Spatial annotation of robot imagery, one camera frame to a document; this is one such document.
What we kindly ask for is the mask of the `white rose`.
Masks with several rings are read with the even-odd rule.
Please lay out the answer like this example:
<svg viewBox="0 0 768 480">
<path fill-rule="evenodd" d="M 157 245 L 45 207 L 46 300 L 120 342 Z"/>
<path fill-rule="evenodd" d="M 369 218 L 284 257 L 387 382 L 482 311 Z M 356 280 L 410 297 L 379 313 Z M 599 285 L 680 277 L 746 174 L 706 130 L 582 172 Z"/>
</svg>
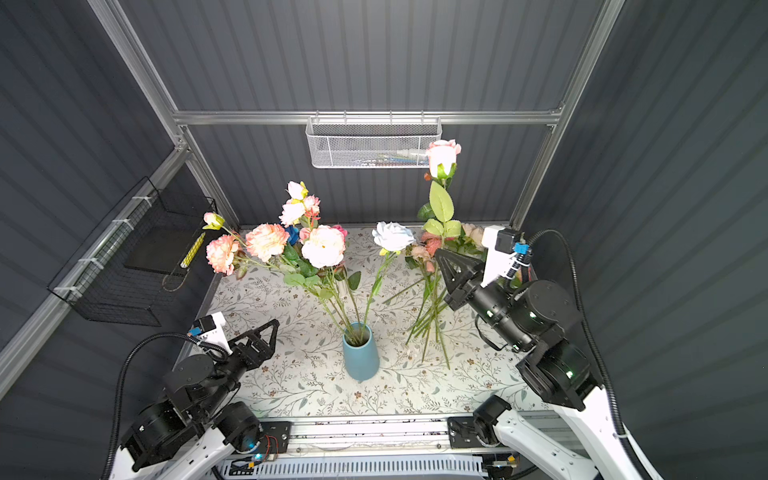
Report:
<svg viewBox="0 0 768 480">
<path fill-rule="evenodd" d="M 415 236 L 411 229 L 396 223 L 380 221 L 372 230 L 374 243 L 380 248 L 379 255 L 383 258 L 377 269 L 370 294 L 366 301 L 363 317 L 363 326 L 368 326 L 371 306 L 378 296 L 384 277 L 394 260 L 410 245 L 415 242 Z"/>
</svg>

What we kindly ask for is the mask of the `pink spray rose stem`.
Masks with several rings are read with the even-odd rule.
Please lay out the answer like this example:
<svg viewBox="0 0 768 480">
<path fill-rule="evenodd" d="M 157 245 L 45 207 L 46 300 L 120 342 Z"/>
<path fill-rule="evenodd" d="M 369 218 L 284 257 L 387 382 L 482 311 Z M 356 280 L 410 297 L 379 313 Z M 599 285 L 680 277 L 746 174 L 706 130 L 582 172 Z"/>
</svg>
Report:
<svg viewBox="0 0 768 480">
<path fill-rule="evenodd" d="M 311 229 L 299 227 L 300 240 L 291 246 L 287 242 L 285 227 L 281 224 L 265 223 L 239 234 L 230 229 L 224 217 L 219 214 L 207 212 L 203 221 L 204 231 L 221 233 L 205 249 L 205 258 L 214 272 L 241 279 L 248 271 L 263 268 L 281 275 L 286 285 L 300 287 L 311 295 L 303 287 L 304 277 L 299 266 L 303 243 L 301 232 Z"/>
</svg>

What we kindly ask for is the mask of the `blue ceramic vase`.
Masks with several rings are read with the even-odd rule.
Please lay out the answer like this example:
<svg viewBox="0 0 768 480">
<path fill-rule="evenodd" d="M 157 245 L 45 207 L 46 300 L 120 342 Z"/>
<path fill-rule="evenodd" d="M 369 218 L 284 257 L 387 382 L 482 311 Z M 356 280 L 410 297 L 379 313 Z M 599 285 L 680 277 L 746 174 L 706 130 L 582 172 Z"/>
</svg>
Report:
<svg viewBox="0 0 768 480">
<path fill-rule="evenodd" d="M 360 382 L 372 379 L 379 370 L 380 358 L 371 328 L 352 323 L 342 339 L 344 365 L 349 376 Z"/>
</svg>

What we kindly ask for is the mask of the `blue rose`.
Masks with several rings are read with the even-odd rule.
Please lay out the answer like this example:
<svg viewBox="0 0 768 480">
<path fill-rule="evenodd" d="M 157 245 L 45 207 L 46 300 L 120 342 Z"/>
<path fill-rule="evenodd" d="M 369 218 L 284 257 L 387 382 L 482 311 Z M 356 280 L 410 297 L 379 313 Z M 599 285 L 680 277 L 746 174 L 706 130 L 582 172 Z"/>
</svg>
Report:
<svg viewBox="0 0 768 480">
<path fill-rule="evenodd" d="M 294 246 L 296 245 L 300 240 L 300 229 L 295 225 L 290 225 L 285 227 L 285 231 L 288 234 L 288 240 L 287 242 Z"/>
</svg>

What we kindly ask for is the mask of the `pink peony stem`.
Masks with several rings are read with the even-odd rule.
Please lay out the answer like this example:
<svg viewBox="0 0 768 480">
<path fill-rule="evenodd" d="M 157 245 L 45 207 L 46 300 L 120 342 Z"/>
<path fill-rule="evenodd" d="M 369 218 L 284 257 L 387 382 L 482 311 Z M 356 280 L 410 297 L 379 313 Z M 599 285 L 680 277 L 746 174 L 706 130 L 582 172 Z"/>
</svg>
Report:
<svg viewBox="0 0 768 480">
<path fill-rule="evenodd" d="M 301 232 L 300 273 L 303 287 L 315 296 L 325 313 L 343 333 L 351 346 L 362 346 L 366 334 L 359 325 L 362 319 L 353 292 L 361 275 L 344 265 L 346 234 L 342 227 L 327 225 Z"/>
</svg>

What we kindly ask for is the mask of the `pink multi-bloom rose stem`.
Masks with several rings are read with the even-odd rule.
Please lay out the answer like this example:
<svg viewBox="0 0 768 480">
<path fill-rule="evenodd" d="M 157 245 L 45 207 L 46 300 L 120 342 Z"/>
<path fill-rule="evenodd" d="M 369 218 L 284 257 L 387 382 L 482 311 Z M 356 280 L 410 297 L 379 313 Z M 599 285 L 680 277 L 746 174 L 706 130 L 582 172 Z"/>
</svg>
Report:
<svg viewBox="0 0 768 480">
<path fill-rule="evenodd" d="M 304 182 L 290 181 L 286 191 L 289 199 L 282 206 L 280 223 L 284 227 L 317 228 L 320 220 L 320 198 L 311 195 Z"/>
</svg>

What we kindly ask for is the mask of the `single pink rose stem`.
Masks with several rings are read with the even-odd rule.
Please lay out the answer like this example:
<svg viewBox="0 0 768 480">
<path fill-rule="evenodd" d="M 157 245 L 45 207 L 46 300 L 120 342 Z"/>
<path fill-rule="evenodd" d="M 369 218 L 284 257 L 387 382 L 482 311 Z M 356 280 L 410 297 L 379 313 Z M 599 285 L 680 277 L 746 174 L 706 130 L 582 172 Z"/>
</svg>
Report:
<svg viewBox="0 0 768 480">
<path fill-rule="evenodd" d="M 439 310 L 441 277 L 434 259 L 435 252 L 447 240 L 461 235 L 461 223 L 455 218 L 455 207 L 448 192 L 457 170 L 457 157 L 461 145 L 456 140 L 437 140 L 426 150 L 430 181 L 429 201 L 424 214 L 425 223 L 420 243 L 413 248 L 413 256 L 426 274 L 424 302 L 426 312 L 434 316 Z"/>
</svg>

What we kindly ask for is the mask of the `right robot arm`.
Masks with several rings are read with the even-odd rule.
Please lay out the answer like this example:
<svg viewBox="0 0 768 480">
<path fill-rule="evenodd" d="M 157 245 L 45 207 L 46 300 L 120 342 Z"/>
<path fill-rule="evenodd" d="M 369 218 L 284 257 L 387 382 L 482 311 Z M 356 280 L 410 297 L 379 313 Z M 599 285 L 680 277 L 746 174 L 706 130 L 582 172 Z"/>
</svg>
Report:
<svg viewBox="0 0 768 480">
<path fill-rule="evenodd" d="M 567 337 L 583 315 L 566 291 L 548 280 L 533 280 L 510 292 L 490 274 L 507 274 L 529 264 L 531 248 L 517 244 L 511 254 L 486 261 L 444 249 L 435 253 L 443 274 L 446 304 L 468 305 L 477 321 L 521 354 L 516 369 L 526 385 L 566 423 L 584 452 L 577 454 L 531 425 L 498 395 L 473 413 L 481 443 L 521 453 L 557 479 L 656 479 L 659 474 L 613 413 L 608 381 L 595 356 Z"/>
</svg>

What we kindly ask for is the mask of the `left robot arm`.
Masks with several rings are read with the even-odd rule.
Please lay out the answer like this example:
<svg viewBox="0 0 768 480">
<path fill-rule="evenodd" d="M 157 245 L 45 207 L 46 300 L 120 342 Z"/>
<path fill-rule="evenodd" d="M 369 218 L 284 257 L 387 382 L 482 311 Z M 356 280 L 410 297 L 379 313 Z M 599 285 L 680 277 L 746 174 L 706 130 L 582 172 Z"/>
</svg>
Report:
<svg viewBox="0 0 768 480">
<path fill-rule="evenodd" d="M 218 476 L 218 464 L 232 454 L 247 457 L 249 465 L 278 454 L 278 439 L 234 398 L 244 375 L 275 354 L 279 326 L 271 319 L 227 339 L 222 321 L 208 315 L 186 333 L 157 333 L 139 342 L 118 374 L 102 478 L 200 479 L 207 473 Z M 199 351 L 163 376 L 161 397 L 121 432 L 131 363 L 145 346 L 160 339 L 182 340 Z"/>
</svg>

